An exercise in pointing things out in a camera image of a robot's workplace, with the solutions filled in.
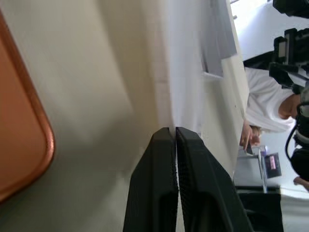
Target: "desk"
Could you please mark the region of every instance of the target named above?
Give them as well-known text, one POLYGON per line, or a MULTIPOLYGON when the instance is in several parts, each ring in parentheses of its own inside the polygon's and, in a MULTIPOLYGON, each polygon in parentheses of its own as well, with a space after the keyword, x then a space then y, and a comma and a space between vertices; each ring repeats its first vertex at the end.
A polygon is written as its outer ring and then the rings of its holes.
POLYGON ((196 4, 0 1, 56 141, 47 172, 1 205, 0 232, 121 231, 130 175, 151 135, 194 129, 199 116, 206 146, 232 174, 244 71, 236 56, 223 62, 223 81, 202 85, 196 4), (203 102, 205 114, 192 114, 203 102))

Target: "copper tray rim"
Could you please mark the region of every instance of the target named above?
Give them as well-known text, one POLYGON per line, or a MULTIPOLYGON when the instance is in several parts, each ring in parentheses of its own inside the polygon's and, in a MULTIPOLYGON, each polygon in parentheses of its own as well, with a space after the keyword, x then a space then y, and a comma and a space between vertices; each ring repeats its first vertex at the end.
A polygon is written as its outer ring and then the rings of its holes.
POLYGON ((31 104, 33 113, 40 125, 40 128, 45 136, 46 152, 44 159, 40 165, 34 169, 29 175, 25 176, 20 181, 12 184, 11 186, 0 190, 0 203, 7 200, 12 195, 16 194, 20 190, 32 184, 37 180, 49 167, 55 151, 55 138, 48 121, 47 115, 43 109, 43 106, 39 100, 38 94, 35 91, 34 85, 31 81, 26 66, 22 60, 22 57, 15 45, 14 39, 10 33, 10 30, 5 22, 5 18, 0 10, 0 40, 3 41, 5 49, 9 55, 12 64, 15 67, 19 80, 22 84, 22 88, 25 90, 28 100, 31 104))

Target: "person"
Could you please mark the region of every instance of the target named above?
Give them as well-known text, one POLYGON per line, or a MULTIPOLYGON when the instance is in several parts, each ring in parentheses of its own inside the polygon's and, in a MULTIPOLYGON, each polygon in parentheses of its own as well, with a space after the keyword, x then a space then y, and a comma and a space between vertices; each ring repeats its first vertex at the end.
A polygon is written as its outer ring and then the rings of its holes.
POLYGON ((243 122, 240 145, 259 145, 263 132, 290 131, 295 125, 300 95, 282 89, 268 70, 245 68, 249 98, 243 122))

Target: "orange tray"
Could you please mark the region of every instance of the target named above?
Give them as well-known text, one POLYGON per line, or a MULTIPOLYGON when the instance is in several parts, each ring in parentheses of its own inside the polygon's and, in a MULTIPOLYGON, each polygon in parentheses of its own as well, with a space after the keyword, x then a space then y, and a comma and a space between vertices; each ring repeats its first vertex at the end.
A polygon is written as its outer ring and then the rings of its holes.
POLYGON ((0 202, 49 166, 54 136, 0 12, 0 202))

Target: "white sleeve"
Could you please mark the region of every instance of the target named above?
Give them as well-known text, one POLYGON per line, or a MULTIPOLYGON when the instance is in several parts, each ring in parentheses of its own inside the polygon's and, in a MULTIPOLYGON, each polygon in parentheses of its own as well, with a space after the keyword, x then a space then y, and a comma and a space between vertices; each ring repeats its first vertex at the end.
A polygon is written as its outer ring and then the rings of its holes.
POLYGON ((267 93, 281 86, 269 76, 268 70, 245 68, 248 80, 249 93, 267 93))

